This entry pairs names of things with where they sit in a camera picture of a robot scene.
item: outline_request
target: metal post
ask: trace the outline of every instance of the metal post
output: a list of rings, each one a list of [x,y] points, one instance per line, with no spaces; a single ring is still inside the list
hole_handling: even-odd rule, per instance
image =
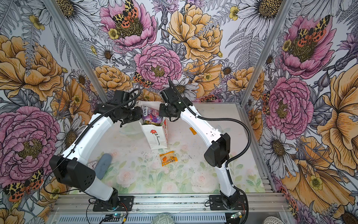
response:
[[[267,35],[267,39],[265,42],[265,45],[263,46],[263,49],[261,51],[260,57],[258,58],[255,69],[252,73],[252,76],[250,78],[250,81],[247,84],[247,87],[245,89],[244,96],[241,98],[241,106],[244,107],[248,97],[251,95],[251,91],[253,87],[255,86],[255,83],[260,76],[261,69],[263,67],[263,64],[265,63],[272,45],[274,44],[274,41],[276,40],[276,37],[278,33],[281,30],[282,25],[285,23],[285,19],[290,11],[290,8],[292,4],[294,3],[294,0],[283,0],[280,10],[277,13],[277,17],[274,22],[274,26],[272,27],[272,30]]]
[[[57,5],[56,0],[46,0],[43,1],[46,8],[50,12],[52,18],[54,19],[56,25],[58,28],[60,28],[60,33],[62,33],[62,37],[65,38],[68,45],[76,55],[78,61],[82,65],[85,73],[89,77],[90,81],[92,82],[94,88],[96,89],[99,97],[101,98],[102,102],[106,102],[108,100],[108,97],[103,90],[101,84],[99,83],[97,77],[94,74],[94,71],[87,60],[84,52],[82,51],[82,48],[80,47],[79,43],[77,42],[77,39],[75,35],[72,32],[72,29],[70,28],[66,18],[62,14],[61,9]]]

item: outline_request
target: flower stem print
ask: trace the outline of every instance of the flower stem print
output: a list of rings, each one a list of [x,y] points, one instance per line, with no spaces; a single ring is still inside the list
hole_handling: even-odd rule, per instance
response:
[[[159,138],[160,137],[158,136],[156,130],[151,130],[150,132],[157,137],[158,145],[160,145],[160,143],[159,143]]]

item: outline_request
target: floral tablecloth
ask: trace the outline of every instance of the floral tablecloth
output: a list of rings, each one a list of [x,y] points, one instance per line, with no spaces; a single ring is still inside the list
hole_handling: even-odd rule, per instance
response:
[[[234,104],[196,104],[202,116],[239,119]],[[231,137],[230,157],[242,151],[247,143],[244,129],[234,122],[215,121],[211,125]],[[219,184],[213,167],[204,159],[207,150],[199,135],[179,119],[168,123],[167,149],[150,150],[143,133],[120,134],[113,125],[102,137],[90,157],[93,167],[104,153],[112,155],[103,182],[118,189],[119,194],[218,193]],[[159,154],[175,151],[177,162],[164,167]],[[236,186],[246,192],[264,192],[251,150],[229,165]]]

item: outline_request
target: butterfly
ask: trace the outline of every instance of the butterfly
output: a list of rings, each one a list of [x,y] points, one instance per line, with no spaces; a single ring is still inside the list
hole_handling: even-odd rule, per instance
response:
[[[263,99],[263,105],[262,105],[262,112],[266,115],[270,115],[270,107],[269,107],[269,100],[270,100],[270,93],[265,93],[262,96]]]
[[[133,81],[138,82],[141,86],[145,88],[151,87],[154,84],[149,80],[145,80],[138,72],[135,72]]]
[[[24,183],[12,183],[4,187],[4,192],[9,195],[10,202],[20,201],[25,193],[30,194],[31,191],[35,191],[40,188],[43,180],[44,170],[39,169],[35,172],[29,180]]]
[[[323,19],[319,21],[319,23],[310,30],[307,29],[299,29],[297,32],[297,45],[299,47],[303,47],[306,44],[311,44],[312,42],[318,42],[320,39],[326,35],[326,27],[329,23],[331,15],[326,15]]]
[[[126,0],[124,9],[122,14],[114,15],[112,19],[118,27],[129,28],[130,22],[138,18],[138,8],[134,7],[133,0]]]

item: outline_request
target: snack package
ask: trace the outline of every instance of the snack package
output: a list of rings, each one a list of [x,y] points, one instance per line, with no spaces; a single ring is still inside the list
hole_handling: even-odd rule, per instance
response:
[[[160,154],[161,166],[165,166],[169,163],[176,162],[178,159],[175,156],[174,151],[170,151],[164,154]]]
[[[143,124],[153,124],[155,126],[160,126],[163,117],[159,116],[159,111],[147,106],[141,106],[143,113]]]

